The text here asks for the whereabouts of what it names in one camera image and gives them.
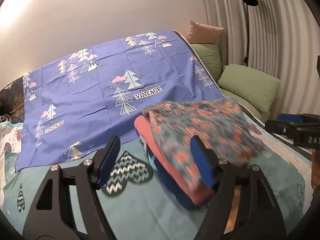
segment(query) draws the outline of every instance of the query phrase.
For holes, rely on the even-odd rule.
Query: patterned fabric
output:
[[[172,192],[173,195],[176,196],[176,199],[181,203],[181,205],[183,205],[185,208],[192,208],[193,206],[199,206],[201,203],[211,197],[212,190],[209,189],[209,187],[207,187],[206,185],[199,187],[196,191],[190,191],[188,189],[179,170],[168,162],[165,154],[159,149],[152,136],[150,122],[144,116],[138,116],[134,121],[134,126],[137,130],[137,133],[140,135],[141,142],[144,145],[143,148],[147,155],[156,157],[153,162],[155,166],[158,167],[157,171],[159,180]],[[172,187],[172,185],[174,184],[171,181],[172,179],[176,182],[179,189],[175,189],[175,187]],[[188,204],[188,201],[185,200],[186,198],[180,193],[180,189],[185,193],[186,196],[188,196],[188,198],[191,199],[191,201],[194,203],[193,206]]]
[[[10,119],[7,121],[14,124],[24,122],[22,77],[17,78],[0,90],[0,116],[2,115],[8,115]]]
[[[21,210],[24,210],[25,204],[24,204],[24,196],[23,196],[23,191],[22,191],[22,184],[20,183],[20,190],[19,194],[17,197],[17,208],[19,213],[21,213]]]
[[[152,177],[153,169],[148,163],[125,151],[113,166],[102,192],[108,197],[117,197],[125,190],[128,181],[140,185],[149,182]]]
[[[188,210],[197,208],[197,206],[193,203],[189,196],[182,191],[177,182],[169,175],[169,173],[161,165],[158,159],[154,156],[148,144],[145,144],[143,148],[146,150],[146,155],[148,157],[149,163],[155,171],[158,180],[170,192],[172,201],[178,201],[185,209]]]
[[[0,207],[4,201],[3,187],[5,180],[5,152],[11,152],[16,155],[21,151],[21,134],[23,123],[12,124],[8,121],[0,123]],[[10,173],[14,173],[15,163],[10,167]]]
[[[244,114],[231,98],[183,104],[166,101],[142,111],[152,126],[153,137],[169,163],[182,175],[189,190],[201,185],[198,167],[190,152],[190,139],[198,135],[219,158],[241,166],[264,147],[250,135]]]

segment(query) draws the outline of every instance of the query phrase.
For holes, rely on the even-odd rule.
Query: mattress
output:
[[[138,34],[81,49],[26,73],[20,86],[24,97],[24,116],[19,123],[23,127],[21,152],[6,148],[0,153],[2,210],[18,232],[22,233],[28,208],[48,165],[75,166],[82,161],[80,158],[92,157],[115,134],[120,136],[122,148],[114,169],[126,165],[123,160],[129,157],[143,166],[126,174],[125,180],[111,176],[98,191],[118,239],[195,236],[206,204],[191,211],[179,204],[159,182],[133,126],[141,110],[156,102],[223,97],[179,33]],[[268,135],[263,124],[245,108],[243,111],[252,124],[253,135],[260,136],[271,150],[255,163],[265,167],[290,231],[310,205],[311,162],[303,150]],[[286,170],[293,174],[289,181]],[[85,232],[73,187],[71,194],[77,229]]]

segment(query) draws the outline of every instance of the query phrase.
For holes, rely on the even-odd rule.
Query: lamp pole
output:
[[[250,29],[249,29],[249,11],[248,11],[248,5],[250,6],[257,6],[258,1],[257,0],[243,0],[243,2],[246,4],[246,23],[247,23],[247,52],[244,57],[244,63],[246,66],[248,66],[248,58],[249,58],[249,45],[250,45]]]

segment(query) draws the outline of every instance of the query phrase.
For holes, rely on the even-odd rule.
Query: floral print fabric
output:
[[[263,142],[253,137],[239,104],[231,98],[175,103],[165,101],[145,108],[152,135],[168,162],[177,168],[189,190],[201,185],[198,167],[190,152],[190,139],[198,135],[218,158],[237,166],[261,152]]]

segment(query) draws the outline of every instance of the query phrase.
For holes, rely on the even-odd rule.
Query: floor lamp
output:
[[[247,17],[247,53],[244,58],[244,63],[246,66],[248,66],[248,57],[249,57],[249,12],[248,12],[248,5],[250,6],[257,6],[258,1],[257,0],[243,0],[246,4],[246,17]]]

